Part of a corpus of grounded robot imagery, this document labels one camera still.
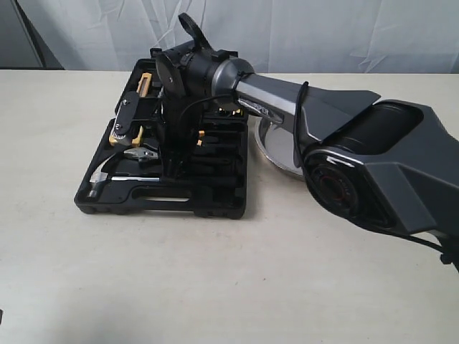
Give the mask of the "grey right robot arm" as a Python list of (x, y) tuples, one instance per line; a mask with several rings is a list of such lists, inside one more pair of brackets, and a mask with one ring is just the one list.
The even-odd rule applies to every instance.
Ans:
[(168, 96), (242, 107), (290, 132), (295, 164), (331, 213), (367, 230), (458, 236), (458, 140), (431, 107), (262, 76), (193, 42), (159, 52), (156, 70)]

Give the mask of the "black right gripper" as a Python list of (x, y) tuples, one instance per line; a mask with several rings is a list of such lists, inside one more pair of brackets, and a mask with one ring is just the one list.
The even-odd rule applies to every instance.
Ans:
[[(207, 43), (185, 42), (156, 56), (156, 71), (163, 85), (161, 123), (158, 124), (163, 174), (177, 178), (196, 148), (199, 131), (212, 126), (231, 130), (239, 125), (232, 103), (233, 86), (218, 91), (214, 78), (226, 67), (233, 68), (239, 53), (215, 50)], [(221, 110), (230, 111), (222, 117)]]

